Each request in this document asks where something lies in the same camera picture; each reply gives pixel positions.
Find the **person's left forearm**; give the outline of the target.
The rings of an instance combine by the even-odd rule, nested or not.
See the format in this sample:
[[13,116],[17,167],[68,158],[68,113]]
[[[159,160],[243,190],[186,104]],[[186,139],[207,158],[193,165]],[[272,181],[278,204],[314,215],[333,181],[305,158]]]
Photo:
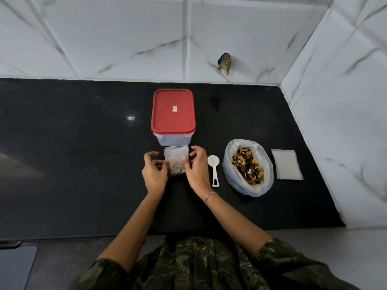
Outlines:
[[150,190],[123,229],[98,256],[118,263],[127,273],[133,269],[164,190]]

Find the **empty clear zip pouch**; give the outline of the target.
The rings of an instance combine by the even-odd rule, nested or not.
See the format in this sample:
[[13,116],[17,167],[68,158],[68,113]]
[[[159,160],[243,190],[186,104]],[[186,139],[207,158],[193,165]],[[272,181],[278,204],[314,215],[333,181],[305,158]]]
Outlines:
[[276,179],[303,180],[294,150],[271,149],[276,166]]

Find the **person's left hand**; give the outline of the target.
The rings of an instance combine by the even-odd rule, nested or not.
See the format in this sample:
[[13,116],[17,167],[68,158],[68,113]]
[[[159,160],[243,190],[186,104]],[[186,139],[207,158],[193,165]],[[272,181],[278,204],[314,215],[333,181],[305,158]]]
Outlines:
[[153,156],[157,156],[159,152],[150,151],[144,154],[144,167],[142,170],[143,179],[147,188],[148,194],[155,198],[161,198],[168,180],[169,170],[158,170],[153,164]]

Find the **small clear zip pouch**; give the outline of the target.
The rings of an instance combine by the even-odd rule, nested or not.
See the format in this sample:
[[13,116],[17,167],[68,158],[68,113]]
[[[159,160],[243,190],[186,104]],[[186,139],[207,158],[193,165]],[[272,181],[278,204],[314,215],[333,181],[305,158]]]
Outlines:
[[165,160],[183,161],[183,156],[189,156],[188,146],[167,146],[164,148]]

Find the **person's right hand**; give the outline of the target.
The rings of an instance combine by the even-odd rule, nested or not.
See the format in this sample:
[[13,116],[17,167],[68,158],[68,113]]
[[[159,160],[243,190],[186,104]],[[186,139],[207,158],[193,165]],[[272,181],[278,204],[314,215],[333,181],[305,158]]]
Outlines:
[[192,170],[186,174],[189,185],[196,195],[203,201],[212,192],[209,180],[209,168],[206,150],[199,146],[191,146],[193,150],[189,158],[193,158]]

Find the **person's right forearm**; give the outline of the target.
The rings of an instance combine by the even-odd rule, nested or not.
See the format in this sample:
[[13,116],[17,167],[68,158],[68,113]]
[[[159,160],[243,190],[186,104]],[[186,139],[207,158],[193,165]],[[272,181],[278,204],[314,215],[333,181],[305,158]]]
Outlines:
[[252,223],[212,191],[204,203],[211,210],[230,238],[247,254],[254,258],[259,250],[272,239],[272,236]]

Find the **mixed dry fruits heap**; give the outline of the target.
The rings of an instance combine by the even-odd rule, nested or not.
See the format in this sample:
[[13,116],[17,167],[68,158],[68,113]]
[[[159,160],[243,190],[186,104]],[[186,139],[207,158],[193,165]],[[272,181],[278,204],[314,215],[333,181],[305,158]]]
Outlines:
[[264,183],[264,170],[248,147],[240,147],[237,150],[232,157],[232,165],[250,186]]

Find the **camouflage patterned clothing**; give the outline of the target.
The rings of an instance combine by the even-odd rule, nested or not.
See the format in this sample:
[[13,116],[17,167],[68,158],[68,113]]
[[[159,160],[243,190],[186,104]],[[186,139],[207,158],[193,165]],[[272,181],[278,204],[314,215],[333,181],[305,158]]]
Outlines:
[[329,267],[272,238],[249,259],[237,244],[167,237],[127,273],[109,259],[95,261],[69,290],[360,290]]

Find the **translucent plastic bag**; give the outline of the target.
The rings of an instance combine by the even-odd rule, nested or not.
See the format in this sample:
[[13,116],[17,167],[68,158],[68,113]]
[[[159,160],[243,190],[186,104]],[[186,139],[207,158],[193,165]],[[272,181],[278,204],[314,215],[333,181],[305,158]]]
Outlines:
[[[258,161],[259,165],[264,170],[264,183],[255,186],[250,186],[232,165],[232,157],[236,154],[240,147],[248,147]],[[228,183],[238,192],[243,195],[248,195],[254,198],[264,195],[273,185],[274,170],[273,164],[269,159],[264,148],[255,141],[235,139],[228,143],[225,149],[223,158],[223,171]]]

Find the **white plastic measuring spoon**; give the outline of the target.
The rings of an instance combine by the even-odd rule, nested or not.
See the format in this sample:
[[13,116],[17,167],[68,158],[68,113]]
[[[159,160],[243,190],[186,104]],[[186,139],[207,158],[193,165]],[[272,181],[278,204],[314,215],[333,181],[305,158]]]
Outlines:
[[212,187],[219,187],[216,167],[220,163],[220,159],[216,155],[210,155],[207,158],[208,165],[212,167]]

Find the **dry fruits in small pouch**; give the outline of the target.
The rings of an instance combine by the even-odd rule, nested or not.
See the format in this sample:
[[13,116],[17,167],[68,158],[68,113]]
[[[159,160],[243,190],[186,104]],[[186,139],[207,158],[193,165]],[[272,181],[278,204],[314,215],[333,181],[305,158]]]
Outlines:
[[184,161],[175,161],[170,160],[168,162],[169,165],[169,175],[175,176],[175,175],[181,175],[186,173]]

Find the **red container lid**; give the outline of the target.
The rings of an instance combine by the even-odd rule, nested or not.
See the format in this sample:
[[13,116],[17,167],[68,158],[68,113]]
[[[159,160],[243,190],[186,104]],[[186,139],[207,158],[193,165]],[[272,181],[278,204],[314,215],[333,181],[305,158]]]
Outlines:
[[158,135],[188,135],[196,129],[193,93],[162,88],[153,96],[151,130]]

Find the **clear plastic storage container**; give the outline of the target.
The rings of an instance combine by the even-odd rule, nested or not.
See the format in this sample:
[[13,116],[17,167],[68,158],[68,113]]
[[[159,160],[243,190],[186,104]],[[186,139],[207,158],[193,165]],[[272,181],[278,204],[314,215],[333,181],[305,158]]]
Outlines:
[[156,136],[159,144],[161,146],[187,146],[191,142],[191,138],[195,132],[189,134],[157,134],[153,132]]

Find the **dark grey panel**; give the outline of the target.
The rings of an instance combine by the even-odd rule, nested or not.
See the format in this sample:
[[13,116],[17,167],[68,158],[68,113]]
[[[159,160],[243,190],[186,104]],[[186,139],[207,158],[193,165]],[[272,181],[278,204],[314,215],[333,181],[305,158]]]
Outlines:
[[0,241],[0,290],[25,290],[37,246],[22,241]]

